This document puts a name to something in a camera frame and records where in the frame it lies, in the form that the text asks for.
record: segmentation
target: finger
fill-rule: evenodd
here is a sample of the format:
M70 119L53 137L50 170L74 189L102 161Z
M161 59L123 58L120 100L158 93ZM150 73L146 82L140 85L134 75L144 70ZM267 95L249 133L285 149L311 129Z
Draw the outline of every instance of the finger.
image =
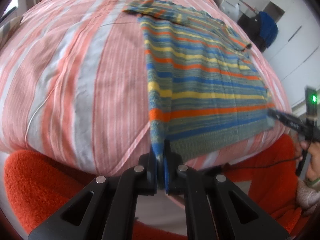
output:
M309 146L309 142L306 142L306 141L302 141L300 143L301 147L304 149L304 150L307 150L308 149L308 152L311 154L311 155L320 155L320 143L316 142L316 143L311 143L310 146Z
M299 164L299 162L301 162L302 161L302 159L303 159L303 157L302 156L300 156L300 158L298 158L298 159L296 159L296 165L298 165Z
M301 142L300 142L300 146L301 146L301 148L304 149L304 150L308 149L309 144L310 144L310 143L307 142L307 141L301 141Z
M295 146L295 148L296 148L296 150L301 150L301 145L300 145L300 142L296 142L295 144L294 144L294 146Z
M296 144L295 144L294 156L295 156L295 157L300 156L300 155L301 155L301 152L302 152L302 148L301 148L300 144L299 144L299 143L296 143Z

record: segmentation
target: yellow stripe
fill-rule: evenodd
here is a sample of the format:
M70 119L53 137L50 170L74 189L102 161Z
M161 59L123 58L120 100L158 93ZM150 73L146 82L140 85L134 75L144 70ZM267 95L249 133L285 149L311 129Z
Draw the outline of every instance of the yellow stripe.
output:
M170 89L161 90L157 82L148 83L148 92L156 90L162 98L170 98L172 96L172 91Z
M220 98L220 99L265 99L263 96L259 95L233 95L233 94L224 94L224 93L198 93L194 91L185 91L180 93L172 93L171 90L161 90L157 82L148 83L148 92L155 90L161 97L172 99L180 98L200 98L200 99L210 99L210 98Z
M180 98L264 99L263 96L259 96L259 95L250 96L250 95L233 95L233 94L223 94L223 93L198 93L194 91L185 91L185 92L172 94L172 99L180 99Z
M180 53L180 52L176 52L171 47L164 47L164 48L156 47L156 46L153 46L152 43L149 40L145 40L144 43L148 44L150 47L152 47L156 51L172 52L176 57L181 57L181 58L186 59L186 60L189 60L189 59L203 59L205 61L216 62L216 63L218 63L220 65L227 66L227 67L240 68L240 69L250 69L246 65L231 64L231 63L223 62L223 61L218 60L216 58L207 58L207 57L205 57L203 55L200 55L200 54L198 54L198 55L186 55L186 54L183 54L183 53Z
M149 8L143 8L143 14L146 14L148 12L152 12L153 11L153 8L152 7L149 7Z
M181 19L182 19L182 14L178 14L177 23L181 23Z
M176 33L176 34L183 34L183 35L186 35L186 36L189 36L189 37L194 37L194 38L199 38L199 39L203 39L204 41L207 41L207 42L211 42L211 43L217 43L217 44L220 44L224 49L234 53L234 54L238 54L238 55L241 55L241 53L239 53L238 51L234 50L234 49L230 49L230 48L227 48L224 46L224 44L222 42L219 42L219 41L215 41L215 40L211 40L211 39L207 39L207 38L204 38L200 35L196 35L196 34L190 34L190 33L185 33L185 32L179 32L179 31L175 31L174 29L172 29L170 26L162 26L162 27L158 27L158 26L154 26L153 24L151 24L150 22L148 21L142 21L140 22L140 24L147 24L147 25L150 25L152 28L156 29L156 30L164 30L164 29L170 29L172 32Z
M191 16L189 16L188 18L191 18L192 20L195 20L195 21L198 21L198 22L202 22L202 23L204 23L204 24L206 24L206 25L210 25L211 27L215 27L215 26L214 26L213 24L211 24L210 22L202 21L202 20L200 20L200 19L198 19L198 18L193 18L193 17L191 17Z
M160 9L163 9L162 7L172 8L172 6L169 5L169 4L159 3L159 2L156 2L156 1L154 1L154 2L152 3L152 6L158 6L158 7L160 7Z

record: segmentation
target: pink striped bedsheet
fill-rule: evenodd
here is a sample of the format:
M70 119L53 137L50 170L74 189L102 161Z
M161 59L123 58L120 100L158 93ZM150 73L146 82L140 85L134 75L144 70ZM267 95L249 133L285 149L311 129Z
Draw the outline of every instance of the pink striped bedsheet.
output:
M35 149L58 162L116 175L149 152L143 36L132 0L43 0L0 51L0 150ZM167 0L204 10L244 39L213 0ZM253 45L252 60L276 108L290 112L279 79ZM271 146L272 130L188 161L197 169L239 161Z

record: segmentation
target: orange fuzzy fabric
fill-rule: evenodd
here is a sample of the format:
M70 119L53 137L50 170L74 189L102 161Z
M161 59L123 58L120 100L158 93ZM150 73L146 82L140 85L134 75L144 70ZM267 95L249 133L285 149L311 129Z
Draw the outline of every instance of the orange fuzzy fabric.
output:
M294 146L283 135L269 149L238 165L227 167L225 173L232 181L251 180L249 196L276 219L292 235L305 225L308 217L301 216L295 203L297 177L295 162L286 162L267 169L237 169L263 166L292 158ZM64 203L72 198L95 176L59 164L32 152L11 154L4 167L4 183L9 202L23 228L29 233ZM186 240L186 236L168 233L136 222L134 240Z
M11 207L27 233L69 201L95 175L57 163L33 151L11 154L4 167L4 185ZM186 240L135 222L134 240Z
M232 167L225 167L226 176L233 182L251 180L249 197L278 221L291 235L296 235L309 217L301 215L296 204L298 178L295 161L283 162L265 169L259 167L294 158L294 144L289 135L282 135L270 148Z

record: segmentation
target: screw head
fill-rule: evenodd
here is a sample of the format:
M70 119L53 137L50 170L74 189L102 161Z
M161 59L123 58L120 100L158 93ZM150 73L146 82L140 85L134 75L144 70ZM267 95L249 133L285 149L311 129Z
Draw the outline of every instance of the screw head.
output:
M188 166L184 165L184 164L181 164L178 166L178 170L179 171L186 171L188 169Z
M134 171L135 171L135 172L142 172L143 170L144 170L144 167L141 166L141 165L137 165L137 166L135 166L135 168L134 168Z
M96 178L96 183L104 183L106 181L105 176L99 176Z
M225 182L227 180L226 176L222 174L217 175L216 179L218 182Z

